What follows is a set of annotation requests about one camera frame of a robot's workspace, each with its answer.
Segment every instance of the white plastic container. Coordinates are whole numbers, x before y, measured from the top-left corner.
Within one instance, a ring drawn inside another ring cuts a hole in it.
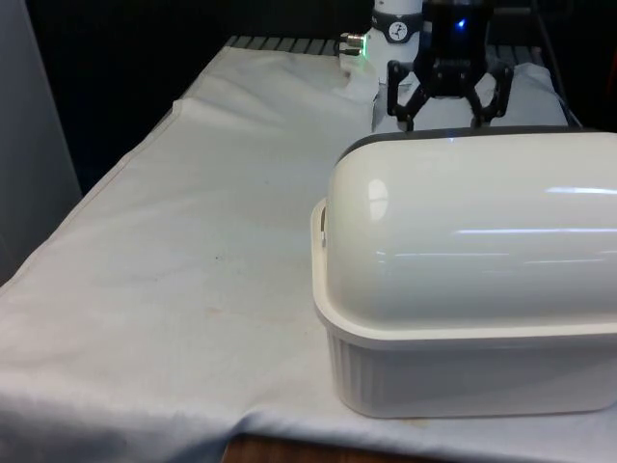
[[[617,136],[394,137],[352,147],[312,215],[341,399],[380,418],[617,401]]]

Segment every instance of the table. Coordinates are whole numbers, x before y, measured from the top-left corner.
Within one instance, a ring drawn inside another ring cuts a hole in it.
[[[222,463],[438,463],[436,460],[385,453],[316,446],[297,441],[238,436]]]
[[[336,398],[309,215],[371,132],[372,101],[347,83],[332,57],[225,48],[0,289],[5,460],[216,462],[243,433],[455,461],[613,460],[614,409],[379,421]],[[527,84],[501,123],[563,123]],[[429,104],[418,125],[469,124],[451,109]]]

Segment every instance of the gray wall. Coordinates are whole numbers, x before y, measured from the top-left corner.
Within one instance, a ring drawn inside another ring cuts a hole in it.
[[[22,0],[0,0],[0,285],[80,191]]]

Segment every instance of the container lid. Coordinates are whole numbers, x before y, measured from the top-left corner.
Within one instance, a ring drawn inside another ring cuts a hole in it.
[[[617,332],[616,172],[600,132],[360,142],[313,215],[319,311],[383,340]]]

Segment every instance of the cable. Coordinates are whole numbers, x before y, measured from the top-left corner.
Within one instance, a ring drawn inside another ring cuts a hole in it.
[[[566,88],[563,85],[563,78],[561,77],[561,69],[557,63],[557,56],[555,55],[555,50],[552,47],[552,41],[550,40],[549,31],[547,30],[547,25],[540,14],[540,7],[538,6],[538,0],[531,0],[531,10],[533,11],[533,15],[536,18],[536,22],[538,23],[538,29],[540,30],[540,35],[542,36],[542,41],[545,44],[546,52],[549,56],[550,66],[552,67],[552,71],[555,77],[555,83],[557,84],[557,93],[559,94],[561,100],[565,103],[565,108],[568,108],[570,111],[570,104],[568,102],[568,97],[566,96]]]

